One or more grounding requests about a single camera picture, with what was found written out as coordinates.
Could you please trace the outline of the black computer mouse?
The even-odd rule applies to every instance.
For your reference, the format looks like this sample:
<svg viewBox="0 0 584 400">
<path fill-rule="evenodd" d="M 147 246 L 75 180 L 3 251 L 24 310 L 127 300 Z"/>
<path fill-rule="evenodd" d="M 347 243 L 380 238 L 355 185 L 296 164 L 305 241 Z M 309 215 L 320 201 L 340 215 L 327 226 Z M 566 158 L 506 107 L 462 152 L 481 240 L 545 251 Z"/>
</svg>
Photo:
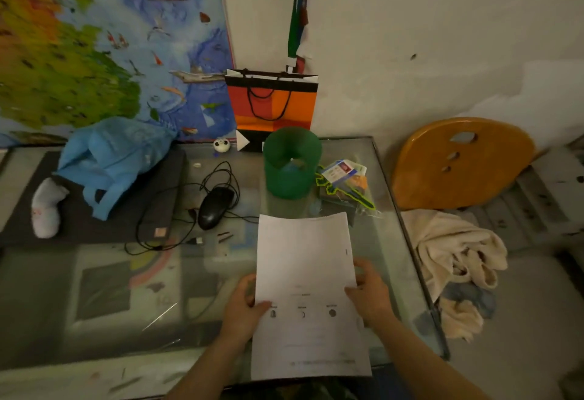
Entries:
<svg viewBox="0 0 584 400">
<path fill-rule="evenodd" d="M 197 224 L 203 231 L 215 228 L 235 198 L 235 191 L 226 186 L 217 186 L 208 192 L 200 204 Z"/>
</svg>

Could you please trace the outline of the person's right forearm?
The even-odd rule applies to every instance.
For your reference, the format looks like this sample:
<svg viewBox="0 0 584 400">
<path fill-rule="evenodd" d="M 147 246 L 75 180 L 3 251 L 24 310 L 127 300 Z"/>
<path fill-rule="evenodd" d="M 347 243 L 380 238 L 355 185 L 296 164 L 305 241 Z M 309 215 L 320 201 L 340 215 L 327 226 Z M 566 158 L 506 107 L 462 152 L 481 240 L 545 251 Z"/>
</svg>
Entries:
<svg viewBox="0 0 584 400">
<path fill-rule="evenodd" d="M 490 400 L 390 311 L 368 316 L 365 322 L 381 340 L 415 400 Z"/>
</svg>

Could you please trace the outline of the blue-grey cloth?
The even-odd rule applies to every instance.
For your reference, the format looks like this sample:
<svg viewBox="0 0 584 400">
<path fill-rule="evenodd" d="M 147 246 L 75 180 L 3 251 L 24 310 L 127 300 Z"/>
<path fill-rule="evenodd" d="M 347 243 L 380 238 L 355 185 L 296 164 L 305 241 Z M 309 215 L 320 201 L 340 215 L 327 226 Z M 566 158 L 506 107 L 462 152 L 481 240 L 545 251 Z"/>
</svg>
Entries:
<svg viewBox="0 0 584 400">
<path fill-rule="evenodd" d="M 448 283 L 441 298 L 455 302 L 470 301 L 484 319 L 492 319 L 497 309 L 495 294 L 472 282 Z"/>
</svg>

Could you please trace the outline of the dark closed laptop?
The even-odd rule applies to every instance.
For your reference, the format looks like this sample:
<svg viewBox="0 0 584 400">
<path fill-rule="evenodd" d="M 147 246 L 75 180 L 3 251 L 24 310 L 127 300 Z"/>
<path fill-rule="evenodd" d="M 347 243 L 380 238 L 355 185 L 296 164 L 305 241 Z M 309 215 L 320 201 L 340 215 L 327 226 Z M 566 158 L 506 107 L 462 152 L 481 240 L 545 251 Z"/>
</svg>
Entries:
<svg viewBox="0 0 584 400">
<path fill-rule="evenodd" d="M 183 150 L 171 148 L 164 160 L 140 175 L 106 221 L 92 216 L 81 185 L 53 176 L 59 157 L 58 151 L 40 148 L 18 148 L 10 154 L 0 173 L 0 210 L 4 211 L 0 216 L 0 247 L 163 242 L 169 237 L 186 165 Z M 64 186 L 69 195 L 59 204 L 59 232 L 44 240 L 33 233 L 31 203 L 47 177 Z"/>
</svg>

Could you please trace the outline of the wooden chair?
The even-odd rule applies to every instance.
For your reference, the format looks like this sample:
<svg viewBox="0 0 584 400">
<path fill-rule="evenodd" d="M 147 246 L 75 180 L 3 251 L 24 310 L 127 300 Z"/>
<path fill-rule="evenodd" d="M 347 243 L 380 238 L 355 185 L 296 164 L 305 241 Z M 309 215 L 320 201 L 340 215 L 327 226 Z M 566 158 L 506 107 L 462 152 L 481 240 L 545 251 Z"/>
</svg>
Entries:
<svg viewBox="0 0 584 400">
<path fill-rule="evenodd" d="M 496 197 L 536 154 L 517 126 L 478 117 L 433 122 L 402 145 L 391 177 L 396 206 L 449 210 Z"/>
</svg>

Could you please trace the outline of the cream towel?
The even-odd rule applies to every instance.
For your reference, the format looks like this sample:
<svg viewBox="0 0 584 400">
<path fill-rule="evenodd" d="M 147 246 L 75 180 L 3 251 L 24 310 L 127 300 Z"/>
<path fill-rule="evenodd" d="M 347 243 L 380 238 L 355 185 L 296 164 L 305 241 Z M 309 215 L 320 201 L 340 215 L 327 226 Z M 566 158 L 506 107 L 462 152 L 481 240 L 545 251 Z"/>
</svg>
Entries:
<svg viewBox="0 0 584 400">
<path fill-rule="evenodd" d="M 490 229 L 448 212 L 410 210 L 401 216 L 445 336 L 471 342 L 485 319 L 470 301 L 443 299 L 442 291 L 450 282 L 472 282 L 493 292 L 498 272 L 507 270 L 505 244 Z"/>
</svg>

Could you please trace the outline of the green cylindrical container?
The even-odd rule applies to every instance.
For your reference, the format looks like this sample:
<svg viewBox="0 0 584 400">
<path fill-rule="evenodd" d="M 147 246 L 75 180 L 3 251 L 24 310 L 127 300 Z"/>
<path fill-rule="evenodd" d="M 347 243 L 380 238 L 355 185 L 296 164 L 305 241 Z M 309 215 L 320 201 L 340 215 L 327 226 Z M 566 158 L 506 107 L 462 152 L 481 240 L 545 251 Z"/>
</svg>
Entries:
<svg viewBox="0 0 584 400">
<path fill-rule="evenodd" d="M 321 140 L 309 130 L 285 127 L 272 132 L 263 145 L 267 190 L 286 200 L 306 197 L 321 155 Z"/>
</svg>

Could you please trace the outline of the colourful world map poster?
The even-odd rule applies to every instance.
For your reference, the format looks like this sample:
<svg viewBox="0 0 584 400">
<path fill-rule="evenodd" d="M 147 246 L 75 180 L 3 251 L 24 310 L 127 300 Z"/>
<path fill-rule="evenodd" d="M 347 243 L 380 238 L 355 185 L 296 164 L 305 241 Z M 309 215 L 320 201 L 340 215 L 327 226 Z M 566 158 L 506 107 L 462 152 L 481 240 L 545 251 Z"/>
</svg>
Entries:
<svg viewBox="0 0 584 400">
<path fill-rule="evenodd" d="M 0 148 L 121 116 L 235 136 L 223 0 L 0 0 Z"/>
</svg>

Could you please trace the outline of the person's left forearm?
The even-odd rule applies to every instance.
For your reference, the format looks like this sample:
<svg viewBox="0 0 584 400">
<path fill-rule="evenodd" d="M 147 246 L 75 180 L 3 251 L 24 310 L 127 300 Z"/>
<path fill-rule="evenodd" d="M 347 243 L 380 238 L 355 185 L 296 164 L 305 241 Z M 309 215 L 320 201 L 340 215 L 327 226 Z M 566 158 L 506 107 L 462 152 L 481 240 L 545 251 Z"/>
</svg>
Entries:
<svg viewBox="0 0 584 400">
<path fill-rule="evenodd" d="M 249 337 L 221 334 L 193 367 L 164 396 L 164 400 L 219 400 Z"/>
</svg>

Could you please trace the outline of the clear bag of cards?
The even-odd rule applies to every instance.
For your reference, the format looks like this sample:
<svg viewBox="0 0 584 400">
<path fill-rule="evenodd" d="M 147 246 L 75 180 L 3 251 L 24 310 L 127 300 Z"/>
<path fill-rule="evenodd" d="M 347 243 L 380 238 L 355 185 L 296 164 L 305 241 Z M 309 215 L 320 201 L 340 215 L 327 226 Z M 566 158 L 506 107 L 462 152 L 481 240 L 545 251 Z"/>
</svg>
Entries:
<svg viewBox="0 0 584 400">
<path fill-rule="evenodd" d="M 315 184 L 318 191 L 318 211 L 322 216 L 345 213 L 349 226 L 357 217 L 380 219 L 369 191 L 367 168 L 352 160 L 336 160 L 327 166 L 318 165 Z"/>
</svg>

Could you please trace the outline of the white paper sheet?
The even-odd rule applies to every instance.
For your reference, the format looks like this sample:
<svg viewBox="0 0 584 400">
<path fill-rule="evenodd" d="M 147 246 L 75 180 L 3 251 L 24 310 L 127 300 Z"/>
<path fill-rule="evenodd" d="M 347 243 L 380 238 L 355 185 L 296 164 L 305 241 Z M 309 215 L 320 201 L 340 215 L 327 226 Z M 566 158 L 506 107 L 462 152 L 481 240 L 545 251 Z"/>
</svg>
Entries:
<svg viewBox="0 0 584 400">
<path fill-rule="evenodd" d="M 258 225 L 255 301 L 270 301 L 252 338 L 251 380 L 370 377 L 346 214 Z"/>
</svg>

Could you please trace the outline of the orange and black paper bag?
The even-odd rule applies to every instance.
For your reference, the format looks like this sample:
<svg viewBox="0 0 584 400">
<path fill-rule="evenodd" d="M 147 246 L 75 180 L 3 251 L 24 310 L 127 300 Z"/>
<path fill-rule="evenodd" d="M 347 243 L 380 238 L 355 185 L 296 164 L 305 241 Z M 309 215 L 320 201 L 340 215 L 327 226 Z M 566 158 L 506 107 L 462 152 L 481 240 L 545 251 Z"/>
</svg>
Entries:
<svg viewBox="0 0 584 400">
<path fill-rule="evenodd" d="M 285 127 L 310 130 L 317 75 L 227 70 L 225 83 L 237 126 L 238 151 L 261 153 L 267 137 Z"/>
</svg>

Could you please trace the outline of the blue plastic bag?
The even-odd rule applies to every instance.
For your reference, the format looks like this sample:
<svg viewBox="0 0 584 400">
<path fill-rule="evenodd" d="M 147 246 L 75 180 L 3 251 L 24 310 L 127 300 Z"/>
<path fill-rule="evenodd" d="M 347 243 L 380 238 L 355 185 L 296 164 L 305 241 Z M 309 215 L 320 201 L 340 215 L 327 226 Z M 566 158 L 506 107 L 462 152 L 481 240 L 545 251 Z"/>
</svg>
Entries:
<svg viewBox="0 0 584 400">
<path fill-rule="evenodd" d="M 167 127 L 109 117 L 71 134 L 54 174 L 81 185 L 92 216 L 106 221 L 137 177 L 165 158 L 177 135 Z"/>
</svg>

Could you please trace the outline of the white sock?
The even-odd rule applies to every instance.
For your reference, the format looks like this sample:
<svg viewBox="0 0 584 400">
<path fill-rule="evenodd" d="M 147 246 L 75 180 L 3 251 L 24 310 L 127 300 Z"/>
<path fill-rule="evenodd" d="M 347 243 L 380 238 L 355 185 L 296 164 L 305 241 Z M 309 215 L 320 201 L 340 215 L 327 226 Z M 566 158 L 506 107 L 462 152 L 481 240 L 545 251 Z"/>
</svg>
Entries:
<svg viewBox="0 0 584 400">
<path fill-rule="evenodd" d="M 34 235 L 42 240 L 54 237 L 60 229 L 59 204 L 67 198 L 69 191 L 46 178 L 35 191 L 31 204 L 31 220 Z"/>
</svg>

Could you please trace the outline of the person's left hand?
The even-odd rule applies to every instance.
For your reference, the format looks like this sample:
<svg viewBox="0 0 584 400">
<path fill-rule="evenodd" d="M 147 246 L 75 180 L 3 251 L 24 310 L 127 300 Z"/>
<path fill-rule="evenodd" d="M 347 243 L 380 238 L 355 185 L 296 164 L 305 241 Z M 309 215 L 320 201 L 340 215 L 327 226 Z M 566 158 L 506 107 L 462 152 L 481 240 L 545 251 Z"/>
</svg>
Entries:
<svg viewBox="0 0 584 400">
<path fill-rule="evenodd" d="M 259 322 L 253 322 L 251 307 L 255 303 L 256 274 L 242 277 L 225 305 L 220 337 L 237 348 L 243 348 L 252 339 Z"/>
</svg>

